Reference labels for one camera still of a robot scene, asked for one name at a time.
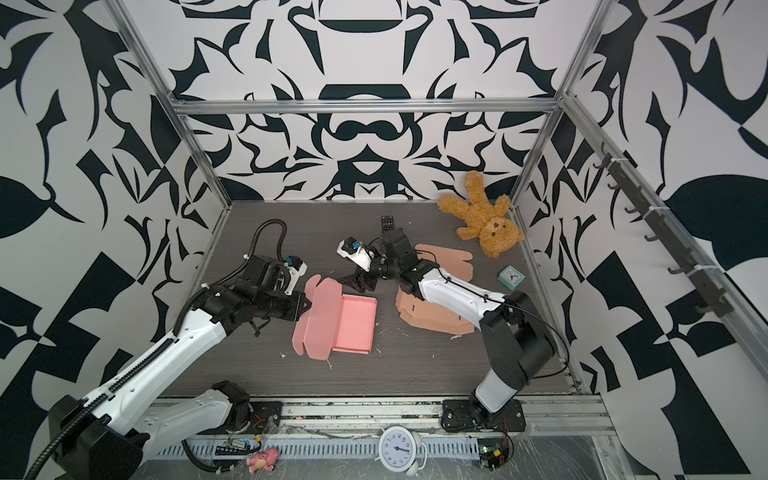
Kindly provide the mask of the pink paper box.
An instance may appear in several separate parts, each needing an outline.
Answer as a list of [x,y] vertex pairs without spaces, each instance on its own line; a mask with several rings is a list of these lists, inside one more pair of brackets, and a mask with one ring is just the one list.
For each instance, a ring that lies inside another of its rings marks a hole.
[[307,281],[304,293],[311,307],[299,318],[292,336],[298,355],[325,361],[332,352],[371,353],[377,300],[342,290],[339,282],[320,275]]

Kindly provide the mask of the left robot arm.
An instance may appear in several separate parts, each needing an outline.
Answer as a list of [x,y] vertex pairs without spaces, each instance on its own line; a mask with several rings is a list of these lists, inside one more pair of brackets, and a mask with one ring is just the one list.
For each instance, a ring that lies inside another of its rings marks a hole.
[[156,414],[148,408],[203,354],[257,319],[291,322],[311,302],[296,284],[306,272],[296,256],[250,250],[230,274],[204,284],[183,305],[173,328],[122,372],[81,399],[65,396],[48,414],[50,443],[25,476],[49,460],[74,479],[128,479],[158,452],[200,432],[240,431],[251,423],[250,396],[230,381]]

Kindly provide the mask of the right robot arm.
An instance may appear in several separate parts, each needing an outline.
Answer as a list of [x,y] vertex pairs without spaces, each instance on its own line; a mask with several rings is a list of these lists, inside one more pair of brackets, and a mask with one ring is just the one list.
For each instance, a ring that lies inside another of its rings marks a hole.
[[369,243],[347,237],[337,253],[356,265],[353,274],[340,279],[343,285],[365,293],[380,280],[394,280],[403,292],[450,310],[480,331],[490,370],[466,401],[444,409],[444,430],[499,430],[520,417],[515,396],[558,353],[562,340],[527,295],[493,292],[459,279],[434,255],[413,248],[401,229],[384,231]]

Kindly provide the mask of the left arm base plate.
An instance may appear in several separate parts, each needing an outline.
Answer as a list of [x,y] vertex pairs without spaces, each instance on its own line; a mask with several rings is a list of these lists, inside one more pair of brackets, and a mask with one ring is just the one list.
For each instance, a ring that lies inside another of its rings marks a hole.
[[235,404],[224,424],[229,434],[272,434],[280,426],[283,403],[251,401]]

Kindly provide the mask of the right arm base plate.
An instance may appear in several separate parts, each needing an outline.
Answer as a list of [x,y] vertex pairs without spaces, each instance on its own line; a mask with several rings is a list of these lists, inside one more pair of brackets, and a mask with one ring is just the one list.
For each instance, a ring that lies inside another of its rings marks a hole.
[[474,397],[444,400],[442,403],[441,428],[447,432],[491,430],[498,432],[523,432],[526,419],[521,403],[509,400],[499,411],[490,412]]

